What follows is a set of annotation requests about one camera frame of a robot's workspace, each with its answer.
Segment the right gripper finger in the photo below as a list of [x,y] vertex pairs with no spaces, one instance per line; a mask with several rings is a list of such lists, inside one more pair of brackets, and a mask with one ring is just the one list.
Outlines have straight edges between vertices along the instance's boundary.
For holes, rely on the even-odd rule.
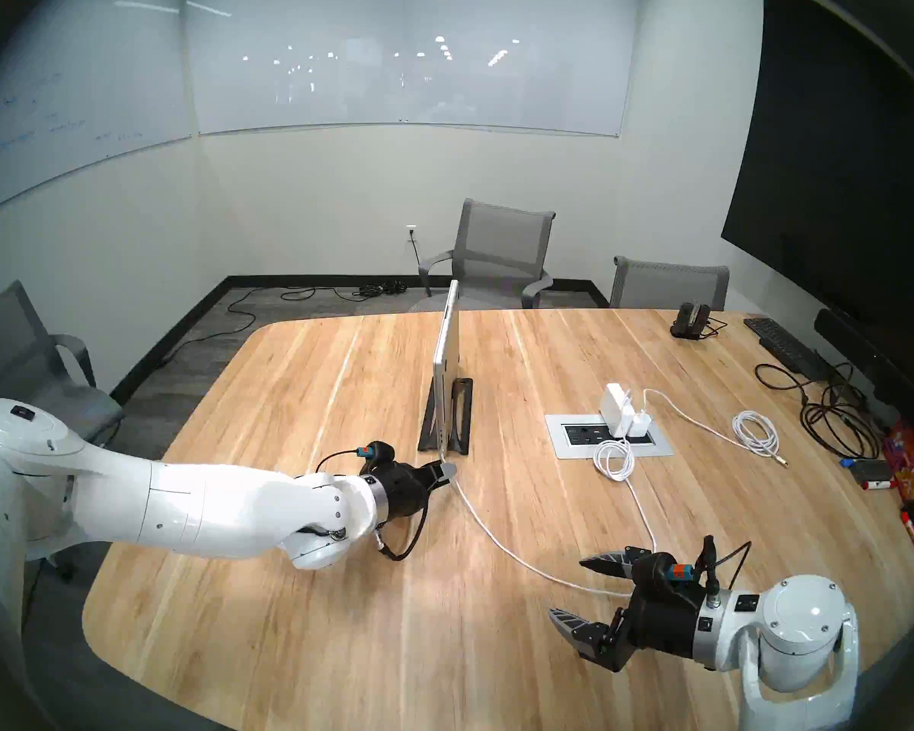
[[590,555],[580,559],[580,566],[596,574],[610,578],[633,581],[635,562],[648,557],[648,550],[638,547],[626,547],[624,550]]
[[629,661],[629,617],[618,607],[609,624],[588,621],[560,608],[550,608],[549,617],[560,635],[588,662],[620,672]]

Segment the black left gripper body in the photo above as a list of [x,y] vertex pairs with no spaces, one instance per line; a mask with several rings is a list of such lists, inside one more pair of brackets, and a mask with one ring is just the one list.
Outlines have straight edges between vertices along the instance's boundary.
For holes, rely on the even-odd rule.
[[369,489],[377,507],[377,523],[417,514],[436,487],[436,463],[370,463]]

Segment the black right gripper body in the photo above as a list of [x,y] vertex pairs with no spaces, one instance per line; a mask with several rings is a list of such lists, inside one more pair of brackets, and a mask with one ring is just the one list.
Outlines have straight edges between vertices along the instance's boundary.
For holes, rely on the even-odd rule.
[[701,574],[669,578],[678,566],[672,555],[644,555],[631,568],[634,590],[626,608],[626,640],[638,649],[693,655],[694,637],[706,588]]

